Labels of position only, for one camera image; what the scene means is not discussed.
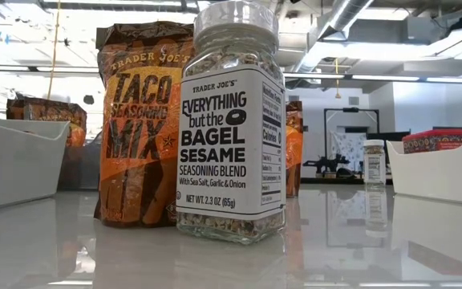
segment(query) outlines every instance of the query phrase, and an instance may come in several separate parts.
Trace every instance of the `white bottle cap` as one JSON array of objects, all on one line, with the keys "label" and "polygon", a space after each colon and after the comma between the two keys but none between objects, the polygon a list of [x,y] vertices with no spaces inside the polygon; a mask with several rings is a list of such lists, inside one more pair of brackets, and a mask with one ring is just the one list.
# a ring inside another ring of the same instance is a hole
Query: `white bottle cap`
[{"label": "white bottle cap", "polygon": [[197,40],[202,31],[232,23],[261,28],[278,39],[279,23],[276,15],[261,4],[241,0],[214,3],[202,10],[196,17],[193,37]]},{"label": "white bottle cap", "polygon": [[384,140],[365,140],[363,146],[384,146]]}]

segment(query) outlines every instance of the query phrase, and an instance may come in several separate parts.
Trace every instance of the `glossy white countertop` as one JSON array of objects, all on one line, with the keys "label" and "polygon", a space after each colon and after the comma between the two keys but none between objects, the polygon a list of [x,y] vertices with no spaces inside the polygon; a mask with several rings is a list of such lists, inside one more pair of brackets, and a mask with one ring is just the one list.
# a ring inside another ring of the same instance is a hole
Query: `glossy white countertop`
[{"label": "glossy white countertop", "polygon": [[462,287],[462,205],[390,191],[303,185],[252,246],[105,227],[97,193],[57,193],[0,209],[0,288]]}]

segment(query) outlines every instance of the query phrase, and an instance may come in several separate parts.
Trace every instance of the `white plastic bin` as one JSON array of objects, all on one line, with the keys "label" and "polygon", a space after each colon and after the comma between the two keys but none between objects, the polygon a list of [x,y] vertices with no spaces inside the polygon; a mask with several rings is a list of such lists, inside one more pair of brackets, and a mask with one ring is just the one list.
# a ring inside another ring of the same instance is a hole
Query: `white plastic bin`
[{"label": "white plastic bin", "polygon": [[68,126],[69,122],[0,120],[0,206],[56,192]]},{"label": "white plastic bin", "polygon": [[396,193],[462,203],[462,145],[404,154],[402,142],[387,141],[387,148]]}]

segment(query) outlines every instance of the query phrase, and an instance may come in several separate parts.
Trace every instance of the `white jar label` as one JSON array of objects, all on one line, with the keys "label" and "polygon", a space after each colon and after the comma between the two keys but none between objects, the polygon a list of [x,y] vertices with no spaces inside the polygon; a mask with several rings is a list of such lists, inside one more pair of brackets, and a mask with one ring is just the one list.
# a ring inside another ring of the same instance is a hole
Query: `white jar label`
[{"label": "white jar label", "polygon": [[386,163],[383,154],[365,155],[365,182],[386,182]]},{"label": "white jar label", "polygon": [[254,65],[183,78],[178,212],[257,220],[284,209],[284,92]]}]

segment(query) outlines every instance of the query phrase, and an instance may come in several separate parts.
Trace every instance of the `small spice bottle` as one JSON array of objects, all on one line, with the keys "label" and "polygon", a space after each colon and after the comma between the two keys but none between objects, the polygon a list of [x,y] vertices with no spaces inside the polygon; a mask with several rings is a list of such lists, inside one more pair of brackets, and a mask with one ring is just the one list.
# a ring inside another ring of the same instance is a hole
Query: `small spice bottle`
[{"label": "small spice bottle", "polygon": [[285,225],[278,21],[255,2],[218,2],[197,15],[194,46],[181,84],[177,227],[250,244]]},{"label": "small spice bottle", "polygon": [[365,184],[386,184],[384,140],[365,140]]}]

